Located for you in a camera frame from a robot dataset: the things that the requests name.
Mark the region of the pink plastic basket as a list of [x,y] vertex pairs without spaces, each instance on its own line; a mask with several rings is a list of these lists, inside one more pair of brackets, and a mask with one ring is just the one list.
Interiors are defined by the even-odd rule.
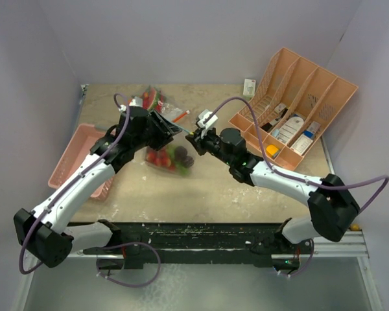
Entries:
[[48,186],[58,189],[80,167],[91,147],[105,133],[106,129],[97,128],[92,124],[79,124],[51,174]]

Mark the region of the zip bag with fake fruit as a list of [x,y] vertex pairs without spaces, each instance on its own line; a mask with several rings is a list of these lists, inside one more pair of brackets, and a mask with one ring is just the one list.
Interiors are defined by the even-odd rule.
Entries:
[[189,176],[195,163],[195,150],[185,138],[188,134],[182,130],[159,150],[146,147],[143,154],[145,163],[162,172]]

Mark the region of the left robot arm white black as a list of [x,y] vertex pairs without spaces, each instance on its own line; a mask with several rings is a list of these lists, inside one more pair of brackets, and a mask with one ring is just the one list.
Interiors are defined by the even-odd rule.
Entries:
[[118,124],[91,147],[79,168],[44,202],[33,210],[20,209],[14,225],[23,251],[53,268],[68,254],[81,249],[100,248],[113,254],[120,248],[119,229],[106,220],[91,225],[69,227],[79,208],[106,181],[114,177],[135,153],[145,147],[159,150],[181,129],[157,111],[131,106],[120,115]]

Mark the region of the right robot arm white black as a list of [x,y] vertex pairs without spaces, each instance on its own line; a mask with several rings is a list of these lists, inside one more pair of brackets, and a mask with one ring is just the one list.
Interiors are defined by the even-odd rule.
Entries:
[[333,185],[343,185],[338,176],[305,179],[283,168],[275,173],[262,157],[248,151],[246,141],[235,128],[226,128],[220,134],[211,129],[205,135],[196,130],[186,139],[199,155],[209,153],[227,164],[238,182],[276,191],[309,208],[309,216],[289,218],[275,232],[276,248],[282,253],[291,253],[300,242],[319,236],[339,242],[360,212],[348,190],[331,189]]

